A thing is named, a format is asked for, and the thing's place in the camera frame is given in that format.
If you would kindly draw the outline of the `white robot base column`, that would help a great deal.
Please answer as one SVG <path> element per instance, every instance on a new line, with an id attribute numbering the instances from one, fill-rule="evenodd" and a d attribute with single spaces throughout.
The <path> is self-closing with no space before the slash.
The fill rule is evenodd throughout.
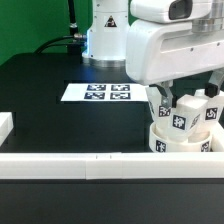
<path id="1" fill-rule="evenodd" d="M 130 28 L 128 0 L 92 0 L 93 21 L 87 30 L 83 62 L 99 67 L 123 67 Z"/>

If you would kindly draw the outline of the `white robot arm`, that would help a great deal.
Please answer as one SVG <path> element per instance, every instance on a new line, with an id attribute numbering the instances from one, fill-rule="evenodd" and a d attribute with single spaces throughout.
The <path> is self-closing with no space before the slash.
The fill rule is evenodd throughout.
<path id="1" fill-rule="evenodd" d="M 172 81 L 210 71 L 205 95 L 224 83 L 224 0 L 132 0 L 136 17 L 127 34 L 126 73 L 156 86 L 162 104 L 175 105 Z"/>

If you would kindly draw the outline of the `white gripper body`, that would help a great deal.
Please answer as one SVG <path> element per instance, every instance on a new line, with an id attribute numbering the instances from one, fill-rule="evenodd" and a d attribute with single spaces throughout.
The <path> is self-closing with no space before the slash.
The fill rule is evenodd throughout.
<path id="1" fill-rule="evenodd" d="M 126 45 L 126 73 L 142 85 L 224 67 L 224 30 L 193 33 L 191 22 L 136 20 Z"/>

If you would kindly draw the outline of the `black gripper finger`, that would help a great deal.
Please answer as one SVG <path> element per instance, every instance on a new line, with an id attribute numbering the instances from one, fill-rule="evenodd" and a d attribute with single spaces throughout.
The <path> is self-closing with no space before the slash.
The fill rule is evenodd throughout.
<path id="1" fill-rule="evenodd" d="M 161 94 L 161 105 L 165 108 L 175 108 L 177 97 L 172 93 L 173 81 L 164 81 L 157 84 Z"/>
<path id="2" fill-rule="evenodd" d="M 205 95 L 213 98 L 220 93 L 220 88 L 224 82 L 224 68 L 214 70 L 209 81 L 205 85 Z"/>

